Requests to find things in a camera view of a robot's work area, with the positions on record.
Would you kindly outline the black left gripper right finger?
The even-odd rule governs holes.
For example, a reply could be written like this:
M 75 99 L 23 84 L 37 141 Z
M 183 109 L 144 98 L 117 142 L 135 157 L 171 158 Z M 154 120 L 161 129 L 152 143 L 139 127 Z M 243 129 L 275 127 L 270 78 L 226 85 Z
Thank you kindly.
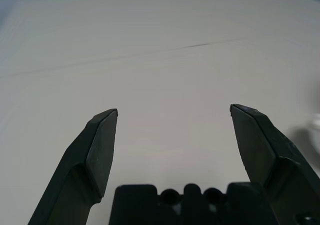
M 262 186 L 281 225 L 320 223 L 320 179 L 295 144 L 255 108 L 231 104 L 249 180 Z

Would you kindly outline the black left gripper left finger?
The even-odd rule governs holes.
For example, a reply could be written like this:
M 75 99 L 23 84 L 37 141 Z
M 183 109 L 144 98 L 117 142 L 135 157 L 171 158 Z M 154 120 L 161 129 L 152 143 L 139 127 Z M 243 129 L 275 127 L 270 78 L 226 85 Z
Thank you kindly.
M 93 205 L 101 202 L 112 167 L 118 111 L 89 120 L 65 150 L 30 225 L 85 225 Z

